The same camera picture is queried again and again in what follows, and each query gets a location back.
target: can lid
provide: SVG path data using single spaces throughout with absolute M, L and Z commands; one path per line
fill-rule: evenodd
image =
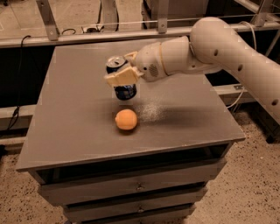
M 107 60 L 106 66 L 111 68 L 118 68 L 126 63 L 126 59 L 123 56 L 112 56 Z

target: floor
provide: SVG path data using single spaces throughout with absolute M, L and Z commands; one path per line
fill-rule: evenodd
M 141 0 L 115 0 L 115 2 L 120 21 L 119 31 L 141 30 Z M 49 0 L 49 3 L 60 33 L 73 28 L 79 35 L 82 34 L 82 27 L 95 27 L 98 21 L 100 0 Z M 46 36 L 36 1 L 9 0 L 8 6 L 4 6 L 0 1 L 0 40 L 22 38 L 26 35 Z
M 248 106 L 234 114 L 246 140 L 230 149 L 227 165 L 207 184 L 208 192 L 195 203 L 196 209 L 184 224 L 280 223 L 280 141 L 267 144 L 262 127 L 250 113 Z M 1 159 L 0 222 L 64 223 L 62 209 L 37 194 L 38 184 L 31 176 L 14 170 L 17 160 L 18 155 Z
M 10 3 L 9 7 L 0 6 L 0 39 L 46 35 L 35 0 L 10 0 Z M 61 31 L 91 25 L 97 19 L 98 0 L 53 0 L 50 3 Z M 139 20 L 138 14 L 133 15 L 135 6 L 140 10 L 138 0 L 118 0 L 117 4 L 122 21 L 127 19 L 122 17 L 124 14 L 131 16 L 130 21 Z M 122 28 L 139 27 L 124 24 Z M 206 196 L 195 204 L 197 208 L 184 220 L 185 224 L 280 224 L 280 141 L 267 144 L 263 129 L 251 119 L 250 112 L 251 108 L 246 107 L 234 114 L 247 138 L 233 145 L 226 156 L 227 165 L 207 184 Z M 15 171 L 17 160 L 18 155 L 1 159 L 0 222 L 64 223 L 62 209 L 51 206 L 37 194 L 38 184 L 29 174 Z

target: metal rail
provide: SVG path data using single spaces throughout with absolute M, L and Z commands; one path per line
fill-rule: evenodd
M 280 29 L 278 30 L 276 36 L 273 38 L 273 40 L 272 40 L 272 42 L 271 42 L 271 44 L 269 46 L 269 49 L 265 53 L 266 57 L 269 57 L 271 51 L 273 50 L 273 48 L 274 48 L 275 44 L 277 43 L 277 41 L 279 40 L 279 38 L 280 38 Z
M 237 32 L 249 32 L 244 24 L 230 25 Z M 278 30 L 280 24 L 277 22 L 267 22 L 262 27 L 254 27 L 255 31 Z M 58 40 L 51 41 L 48 37 L 43 38 L 28 38 L 24 41 L 24 46 L 63 46 L 63 45 L 77 45 L 88 43 L 100 43 L 108 41 L 132 40 L 132 39 L 154 39 L 154 38 L 169 38 L 189 35 L 192 27 L 174 27 L 168 28 L 164 34 L 159 34 L 158 30 L 144 30 L 144 31 L 118 31 L 105 33 L 90 33 L 81 35 L 67 35 L 59 36 Z M 0 39 L 0 48 L 20 47 L 21 38 Z
M 167 32 L 167 16 L 168 16 L 169 0 L 161 0 L 158 5 L 157 14 L 157 30 L 158 33 Z
M 38 10 L 45 24 L 45 31 L 50 40 L 57 40 L 60 31 L 55 23 L 53 12 L 48 0 L 36 0 Z
M 254 12 L 254 13 L 257 13 L 259 11 L 260 6 L 257 5 L 256 3 L 253 3 L 251 1 L 249 1 L 249 0 L 234 0 L 234 1 L 237 2 L 238 4 L 244 6 L 246 9 L 248 9 L 248 10 Z M 275 21 L 275 22 L 280 21 L 279 17 L 277 17 L 273 14 L 270 14 L 270 13 L 268 13 L 266 19 L 268 21 Z
M 251 20 L 251 24 L 255 26 L 263 26 L 268 14 L 271 12 L 271 5 L 273 0 L 262 0 L 260 7 Z

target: table top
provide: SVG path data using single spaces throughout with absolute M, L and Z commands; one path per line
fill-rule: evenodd
M 105 63 L 158 39 L 58 46 L 52 56 L 17 170 L 41 170 L 244 139 L 205 75 L 141 80 L 119 101 L 104 81 Z M 116 113 L 133 109 L 133 131 L 116 127 Z

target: drawer front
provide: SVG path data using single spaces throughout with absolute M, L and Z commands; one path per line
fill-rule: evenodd
M 148 213 L 140 213 L 136 215 L 123 215 L 115 218 L 91 220 L 81 222 L 82 224 L 151 224 L 155 221 L 172 221 L 175 219 L 184 219 L 191 215 L 195 206 L 177 206 L 165 209 L 158 209 Z
M 127 199 L 112 199 L 93 205 L 71 207 L 64 214 L 71 222 L 97 220 L 121 214 L 139 214 L 149 210 L 173 207 L 201 200 L 206 188 L 174 190 Z
M 39 193 L 52 205 L 69 205 L 83 201 L 99 200 L 120 195 L 184 186 L 214 179 L 225 165 L 225 158 L 186 164 L 185 168 L 139 175 L 147 171 L 112 175 L 104 179 L 84 179 L 57 185 L 42 185 Z

